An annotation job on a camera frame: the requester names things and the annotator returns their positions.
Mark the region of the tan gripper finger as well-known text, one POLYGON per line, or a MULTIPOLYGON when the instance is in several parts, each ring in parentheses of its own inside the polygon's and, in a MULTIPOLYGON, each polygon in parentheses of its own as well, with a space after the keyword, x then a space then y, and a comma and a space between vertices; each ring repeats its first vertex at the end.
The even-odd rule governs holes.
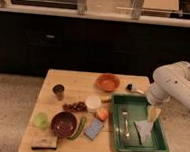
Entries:
POLYGON ((150 106, 149 113, 147 116, 148 122, 154 123, 156 119, 158 118, 158 116, 160 115, 161 111, 162 110, 159 107, 150 106))

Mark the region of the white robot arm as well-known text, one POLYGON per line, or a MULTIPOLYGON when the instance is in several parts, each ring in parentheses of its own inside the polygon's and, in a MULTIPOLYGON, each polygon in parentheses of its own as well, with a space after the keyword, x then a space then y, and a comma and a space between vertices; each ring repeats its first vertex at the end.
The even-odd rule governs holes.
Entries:
POLYGON ((180 61, 157 67, 146 97, 152 106, 174 97, 190 111, 190 63, 180 61))

